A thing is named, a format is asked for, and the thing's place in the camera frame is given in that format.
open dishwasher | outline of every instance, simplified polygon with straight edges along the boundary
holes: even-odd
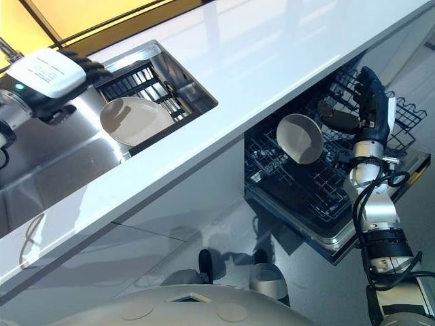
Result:
[[[358,114],[358,104],[353,100],[357,61],[342,66],[245,133],[246,196],[299,233],[332,264],[337,264],[356,242],[351,202],[343,189],[346,172],[334,167],[337,154],[352,150],[353,136],[322,125],[317,104],[325,101],[337,110]],[[390,91],[387,96],[395,94]],[[290,113],[307,115],[321,128],[324,149],[312,164],[297,164],[278,146],[278,123]],[[430,163],[429,154],[412,148],[412,129],[426,115],[404,98],[397,98],[396,121],[385,154],[400,159],[398,170],[409,172],[411,178],[402,187],[389,190],[393,201]]]

white bowl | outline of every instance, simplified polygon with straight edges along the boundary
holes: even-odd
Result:
[[[174,123],[159,104],[139,97],[108,102],[100,113],[103,129],[120,143],[136,146]]]
[[[284,152],[299,164],[313,163],[324,148],[319,126],[299,113],[289,114],[279,122],[277,141]]]

black cable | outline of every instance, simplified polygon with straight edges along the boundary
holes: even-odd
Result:
[[[435,272],[430,272],[429,270],[419,270],[416,272],[411,272],[410,277],[433,277],[435,278]]]
[[[364,207],[366,206],[368,199],[370,198],[371,194],[376,189],[376,187],[380,186],[383,182],[385,181],[388,182],[388,185],[390,187],[400,187],[401,185],[405,184],[410,177],[409,173],[404,171],[394,172],[389,175],[382,176],[383,161],[380,158],[376,158],[376,157],[361,158],[359,159],[355,167],[358,166],[359,164],[367,164],[367,163],[373,164],[373,162],[375,162],[375,164],[379,167],[377,176],[361,191],[361,193],[356,198],[352,208],[352,219],[353,219],[353,224],[355,226],[355,232],[360,242],[362,265],[364,267],[364,272],[366,273],[367,281],[369,285],[372,288],[376,289],[377,291],[387,291],[395,287],[397,284],[399,284],[406,278],[416,277],[417,274],[415,273],[418,272],[411,272],[411,271],[417,265],[417,263],[421,261],[422,252],[421,251],[418,252],[418,254],[413,258],[413,260],[411,261],[411,263],[403,273],[395,277],[393,281],[384,284],[382,287],[377,286],[376,282],[372,279],[367,245],[364,240],[364,234],[361,230],[361,220],[364,214]],[[402,178],[398,182],[395,182],[394,180],[397,177],[402,177]],[[435,277],[435,273],[432,272],[426,272],[426,273],[421,272],[419,275]]]
[[[9,163],[9,153],[7,152],[6,148],[2,147],[0,148],[0,151],[3,152],[3,155],[5,156],[5,162],[0,166],[0,170],[7,166]]]

dish drying rack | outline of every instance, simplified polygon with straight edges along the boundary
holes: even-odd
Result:
[[[115,98],[135,96],[158,103],[175,123],[190,114],[171,85],[159,76],[148,60],[126,74],[115,76],[97,89],[107,102]]]
[[[343,189],[346,173],[334,168],[333,161],[338,152],[352,148],[353,137],[322,125],[317,114],[317,103],[324,100],[337,110],[358,115],[359,107],[353,100],[357,75],[356,70],[338,70],[327,91],[315,96],[303,109],[297,111],[311,117],[321,126],[324,150],[316,162],[305,166],[295,163],[278,146],[277,124],[247,139],[245,146],[247,183],[262,187],[266,179],[273,178],[280,185],[270,185],[271,189],[283,187],[278,199],[287,203],[293,200],[296,204],[290,203],[290,207],[296,207],[300,215],[317,225],[332,225],[349,212],[351,203]],[[386,95],[395,96],[391,91]],[[417,110],[414,104],[406,103],[402,97],[397,98],[396,121],[385,153],[397,158],[405,156],[406,150],[415,142],[410,131],[426,116],[424,110]]]

white countertop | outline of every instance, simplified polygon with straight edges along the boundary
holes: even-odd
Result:
[[[35,273],[435,0],[265,3],[217,0],[92,56],[105,62],[156,39],[219,104],[0,239],[0,295],[28,287]]]

